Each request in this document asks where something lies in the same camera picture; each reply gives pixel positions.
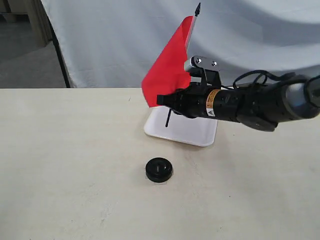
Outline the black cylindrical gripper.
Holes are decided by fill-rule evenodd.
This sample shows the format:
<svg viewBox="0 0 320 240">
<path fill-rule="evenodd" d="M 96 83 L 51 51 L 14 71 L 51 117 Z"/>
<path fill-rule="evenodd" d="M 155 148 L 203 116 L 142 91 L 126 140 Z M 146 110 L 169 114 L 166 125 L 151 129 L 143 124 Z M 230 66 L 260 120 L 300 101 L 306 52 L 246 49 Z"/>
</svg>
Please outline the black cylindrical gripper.
<svg viewBox="0 0 320 240">
<path fill-rule="evenodd" d="M 173 106 L 174 112 L 187 118 L 205 118 L 237 123 L 242 95 L 234 89 L 192 84 L 172 94 L 157 95 L 156 104 Z"/>
</svg>

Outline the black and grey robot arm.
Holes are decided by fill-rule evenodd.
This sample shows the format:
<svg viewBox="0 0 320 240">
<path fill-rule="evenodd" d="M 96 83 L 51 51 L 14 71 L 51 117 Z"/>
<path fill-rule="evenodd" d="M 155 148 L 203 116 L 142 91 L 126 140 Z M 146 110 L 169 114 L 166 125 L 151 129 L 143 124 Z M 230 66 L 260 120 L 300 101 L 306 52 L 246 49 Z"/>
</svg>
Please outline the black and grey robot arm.
<svg viewBox="0 0 320 240">
<path fill-rule="evenodd" d="M 231 89 L 191 82 L 185 89 L 159 94 L 156 103 L 190 119 L 235 122 L 273 132 L 279 123 L 320 114 L 320 78 L 295 75 L 274 84 L 254 82 Z"/>
</svg>

